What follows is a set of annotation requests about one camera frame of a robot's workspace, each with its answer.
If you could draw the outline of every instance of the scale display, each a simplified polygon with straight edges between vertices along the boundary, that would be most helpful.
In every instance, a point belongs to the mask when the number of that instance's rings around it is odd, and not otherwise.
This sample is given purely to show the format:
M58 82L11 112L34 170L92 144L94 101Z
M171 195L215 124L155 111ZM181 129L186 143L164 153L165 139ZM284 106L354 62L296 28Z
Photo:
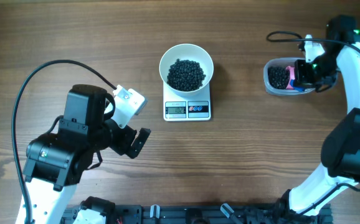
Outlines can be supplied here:
M168 108L168 114L183 114L184 108Z
M194 96L178 96L166 85L163 88L165 121L207 121L211 118L209 84Z

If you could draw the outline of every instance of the wood grain surface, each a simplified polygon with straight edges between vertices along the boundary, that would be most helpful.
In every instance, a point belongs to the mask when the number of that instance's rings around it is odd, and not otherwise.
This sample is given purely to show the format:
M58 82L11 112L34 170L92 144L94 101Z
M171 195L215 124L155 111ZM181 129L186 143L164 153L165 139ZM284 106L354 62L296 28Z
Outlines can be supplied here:
M296 44L271 44L265 36L292 30L324 37L326 22L338 14L360 25L360 1L0 4L0 223L14 223L21 200L10 134L14 99L36 66L55 59L81 61L138 90L149 102L130 126L153 131L137 159L104 150L104 163L83 174L71 205L91 195L141 205L274 202L320 163L321 144L346 114L346 98L341 80L320 94L267 94L263 66L302 55ZM181 43L203 47L214 61L211 121L163 120L159 60ZM27 144L64 112L77 83L109 90L73 65L48 67L30 81L17 120L22 165ZM335 223L360 223L360 193L348 190L331 203Z

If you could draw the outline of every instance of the white robotic arm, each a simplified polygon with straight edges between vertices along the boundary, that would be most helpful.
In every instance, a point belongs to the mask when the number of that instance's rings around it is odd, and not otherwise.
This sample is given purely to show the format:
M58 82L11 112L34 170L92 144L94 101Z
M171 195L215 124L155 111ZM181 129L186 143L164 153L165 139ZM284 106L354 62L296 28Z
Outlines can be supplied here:
M353 45L360 49L360 42L356 42ZM309 41L306 42L305 50L307 62L313 62L316 57L324 54L321 44L313 44ZM345 46L336 57L336 64L343 76L349 113L354 108L360 108L360 53L348 46ZM320 204L317 204L317 202L319 202L324 196L336 188L337 185L342 183L354 186L359 182L356 182L352 178L341 176L331 177L329 176L328 169L320 163L316 170L301 185L290 191L289 207L296 213L303 213L307 216L315 216L332 198L335 198L335 196L347 189L345 186L340 187ZM305 212L312 205L316 206Z

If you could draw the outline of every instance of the black cable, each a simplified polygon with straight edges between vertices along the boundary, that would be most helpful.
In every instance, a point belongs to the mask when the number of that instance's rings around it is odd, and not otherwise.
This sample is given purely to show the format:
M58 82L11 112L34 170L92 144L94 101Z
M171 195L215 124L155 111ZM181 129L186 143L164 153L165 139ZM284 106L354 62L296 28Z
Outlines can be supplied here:
M266 40L269 36L272 36L272 35L275 35L275 34L286 34L286 35L294 35L295 37L299 38L299 39L303 39L303 37L296 33L296 32L292 32L292 31L284 31L284 30L278 30L278 31L274 31L274 32L271 32L267 35L266 37Z
M338 41L338 40L326 40L326 39L317 39L317 38L314 38L314 39L302 39L302 38L299 38L299 39L270 39L270 37L272 35L275 35L275 34L287 34L288 31L275 31L275 32L271 32L269 33L267 36L266 36L266 40L269 41L269 42L306 42L306 41L312 41L312 42L328 42L328 43L335 43L335 44L341 44L341 45L345 45L345 46L348 46L350 48L352 48L353 50L357 51L359 54L360 54L360 49L356 46L353 46L349 43L346 43L346 42L343 42L343 41Z
M114 112L115 112L115 100L113 99L113 96L109 93L107 93L107 96L106 96L107 100L112 104L112 110L106 114L104 114L104 121L108 120L108 119L111 119Z
M318 91L316 90L316 92L317 92L317 93L322 93L322 92L324 92L324 91L327 91L327 90L330 90L330 89L334 88L334 86L335 86L336 83L338 82L338 75L339 75L339 71L336 71L334 83L333 83L332 85L330 85L330 86L326 86L326 87L324 87L324 88L320 88Z
M50 128L48 131L45 132L45 134L50 134L50 133L54 130L55 125L57 125L57 123L59 122L59 120L60 120L61 118L64 118L64 116L63 116L63 115L60 115L60 116L56 117L56 119L55 119L54 122L53 122L53 125L51 126L51 128Z
M74 64L74 65L79 65L83 68L86 68L87 70L91 71L92 73L94 73L96 76L98 76L99 78L101 78L107 85L109 85L110 87L112 87L114 90L116 90L116 87L114 85L112 85L107 79L105 79L101 74L99 74L96 70L90 68L89 66L80 63L80 62L76 62L73 60L53 60L51 62L46 62L42 65L40 65L39 67L37 67L24 81L24 83L22 84L22 86L19 89L15 104L14 104L14 109L12 110L12 118L11 118L11 140L12 140L12 151L14 152L14 162L16 164L16 168L17 168L17 175L18 175L18 179L19 179L19 186L21 187L21 192L22 195L24 197L24 202L25 202L25 210L26 210L26 218L25 218L25 224L29 224L31 222L33 222L33 220L30 220L30 218L32 217L32 209L31 209L31 200L29 198L29 193L26 189L26 185L25 185L25 181L24 178L22 176L22 169L21 169L21 164L19 163L19 156L18 156L18 148L17 148L17 136L16 136L16 119L17 119L17 110L18 110L18 105L19 105L19 100L21 99L21 96L25 90L25 86L28 84L29 80L40 70L42 70L43 68L49 66L49 65L54 65L54 64L58 64L58 63L69 63L69 64Z

